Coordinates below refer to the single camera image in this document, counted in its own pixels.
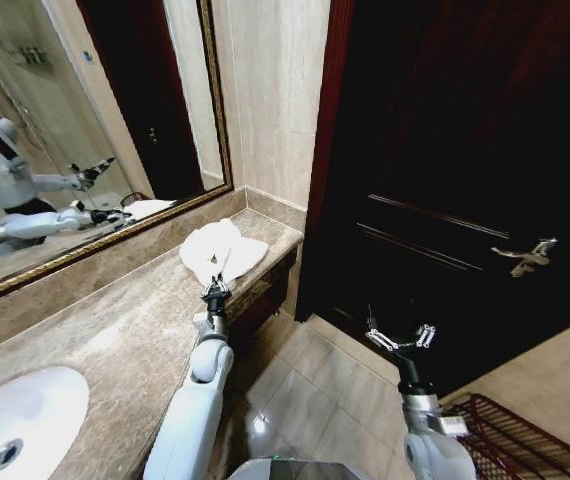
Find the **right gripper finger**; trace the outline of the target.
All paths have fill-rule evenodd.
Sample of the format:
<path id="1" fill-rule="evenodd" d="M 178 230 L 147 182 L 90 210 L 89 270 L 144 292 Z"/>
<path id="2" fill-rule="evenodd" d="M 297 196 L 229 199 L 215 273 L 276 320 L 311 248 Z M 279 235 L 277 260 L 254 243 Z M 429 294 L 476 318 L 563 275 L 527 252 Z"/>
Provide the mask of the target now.
<path id="1" fill-rule="evenodd" d="M 399 345 L 378 330 L 376 319 L 372 313 L 371 305 L 367 304 L 367 331 L 366 337 L 371 340 L 375 345 L 383 348 L 389 352 L 394 352 L 399 349 Z"/>
<path id="2" fill-rule="evenodd" d="M 423 324 L 416 331 L 414 346 L 417 348 L 429 349 L 436 336 L 436 327 L 434 325 Z"/>

